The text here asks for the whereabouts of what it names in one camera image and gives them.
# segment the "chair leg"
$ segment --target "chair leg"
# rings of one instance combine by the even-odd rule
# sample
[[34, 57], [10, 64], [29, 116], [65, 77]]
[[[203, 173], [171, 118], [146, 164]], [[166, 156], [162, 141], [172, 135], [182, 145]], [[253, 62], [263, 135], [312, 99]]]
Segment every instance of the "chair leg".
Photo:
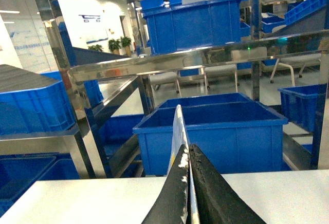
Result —
[[179, 85], [178, 79], [176, 79], [176, 88], [177, 88], [176, 92], [179, 93], [179, 96], [181, 97], [181, 90], [180, 90], [180, 85]]
[[208, 79], [207, 79], [207, 74], [204, 71], [204, 77], [205, 77], [205, 88], [206, 88], [206, 95], [208, 94], [208, 89], [210, 89], [209, 87], [209, 83], [208, 83]]
[[234, 71], [234, 78], [235, 78], [235, 92], [238, 92], [238, 90], [237, 90], [237, 69]]
[[276, 64], [274, 66], [274, 69], [272, 71], [272, 75], [271, 75], [271, 80], [270, 80], [270, 83], [271, 84], [274, 83], [273, 78], [274, 78], [274, 75], [276, 74], [276, 71], [277, 71], [277, 67], [278, 67], [279, 62], [280, 62], [280, 59], [277, 59]]
[[279, 63], [281, 66], [285, 66], [288, 67], [290, 69], [290, 73], [291, 73], [291, 83], [293, 84], [293, 87], [295, 87], [295, 77], [294, 77], [294, 69], [292, 66], [288, 65], [288, 64], [283, 64], [283, 63]]
[[298, 73], [298, 77], [299, 78], [302, 78], [303, 77], [303, 70], [304, 70], [304, 68], [305, 68], [305, 66], [306, 66], [306, 63], [302, 66], [302, 68], [300, 68], [300, 71], [299, 71], [299, 73]]

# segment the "white floor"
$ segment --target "white floor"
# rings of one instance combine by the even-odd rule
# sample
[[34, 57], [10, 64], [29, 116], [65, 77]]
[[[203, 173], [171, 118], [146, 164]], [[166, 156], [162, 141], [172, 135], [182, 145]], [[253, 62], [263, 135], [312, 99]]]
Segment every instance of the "white floor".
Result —
[[[318, 84], [319, 71], [313, 68], [306, 68], [303, 73], [303, 78], [298, 78], [295, 74], [296, 86]], [[251, 97], [252, 80], [250, 75], [239, 76], [239, 92]], [[223, 77], [218, 79], [210, 79], [209, 95], [223, 94], [235, 92], [234, 77]], [[291, 76], [287, 71], [278, 71], [274, 83], [270, 84], [270, 73], [265, 73], [260, 79], [260, 101], [265, 105], [281, 104], [279, 88], [291, 87]], [[106, 96], [106, 84], [100, 84], [100, 88]], [[206, 94], [203, 81], [199, 83], [185, 83], [181, 85], [183, 97], [203, 96]], [[155, 105], [159, 105], [167, 99], [179, 98], [176, 93], [175, 84], [161, 85], [160, 89], [153, 91]], [[125, 103], [115, 112], [114, 116], [141, 114], [143, 113], [138, 89], [125, 101]], [[284, 131], [288, 134], [303, 134], [307, 133], [303, 129], [289, 124], [284, 126]], [[312, 144], [312, 137], [296, 138], [301, 144]]]

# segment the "white wall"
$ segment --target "white wall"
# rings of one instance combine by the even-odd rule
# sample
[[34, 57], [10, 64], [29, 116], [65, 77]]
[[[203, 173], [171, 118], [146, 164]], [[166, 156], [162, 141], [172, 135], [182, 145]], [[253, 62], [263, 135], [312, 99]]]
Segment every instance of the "white wall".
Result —
[[22, 68], [2, 17], [0, 16], [0, 65], [7, 64]]
[[[86, 48], [100, 44], [105, 52], [109, 52], [108, 40], [120, 39], [123, 36], [121, 15], [125, 16], [123, 22], [124, 27], [127, 28], [126, 36], [133, 40], [126, 0], [59, 0], [59, 2], [73, 46]], [[86, 44], [87, 33], [90, 33], [92, 24], [84, 24], [82, 16], [79, 15], [100, 15], [101, 24], [97, 24], [98, 27], [94, 29], [95, 37], [102, 39], [105, 33], [108, 39]], [[125, 54], [124, 49], [120, 50], [120, 54]]]

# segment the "stacked blue crate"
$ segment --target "stacked blue crate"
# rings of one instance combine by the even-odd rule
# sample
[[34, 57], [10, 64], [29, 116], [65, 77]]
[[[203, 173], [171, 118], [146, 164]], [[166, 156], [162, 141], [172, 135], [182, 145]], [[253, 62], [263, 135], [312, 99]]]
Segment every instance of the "stacked blue crate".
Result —
[[240, 0], [211, 0], [143, 9], [152, 54], [239, 42], [239, 5]]

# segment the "black object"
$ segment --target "black object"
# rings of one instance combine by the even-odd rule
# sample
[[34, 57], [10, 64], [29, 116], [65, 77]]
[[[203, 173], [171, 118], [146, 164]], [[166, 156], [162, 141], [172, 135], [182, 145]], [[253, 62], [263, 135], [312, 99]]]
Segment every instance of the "black object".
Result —
[[189, 167], [181, 166], [182, 158], [186, 158], [187, 149], [184, 145], [179, 148], [174, 164], [167, 176], [165, 184], [156, 199], [143, 224], [179, 224], [187, 218], [188, 177]]
[[241, 198], [239, 198], [237, 193], [218, 173], [209, 159], [195, 144], [190, 146], [190, 158], [200, 223], [265, 223]]
[[10, 65], [0, 65], [0, 93], [47, 87], [58, 80]]

